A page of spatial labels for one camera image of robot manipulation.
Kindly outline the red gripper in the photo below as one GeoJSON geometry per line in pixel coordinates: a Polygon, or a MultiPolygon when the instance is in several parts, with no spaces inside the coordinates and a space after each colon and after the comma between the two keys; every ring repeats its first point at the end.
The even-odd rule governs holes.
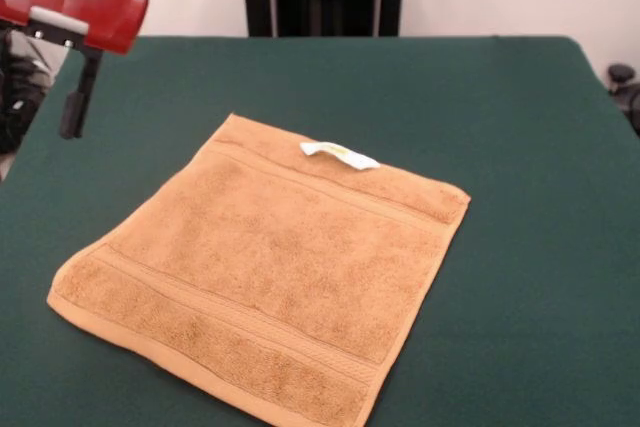
{"type": "Polygon", "coordinates": [[[59,135],[82,137],[103,52],[126,54],[137,38],[149,0],[1,0],[1,19],[20,28],[39,23],[78,36],[82,49],[77,88],[66,98],[59,135]]]}

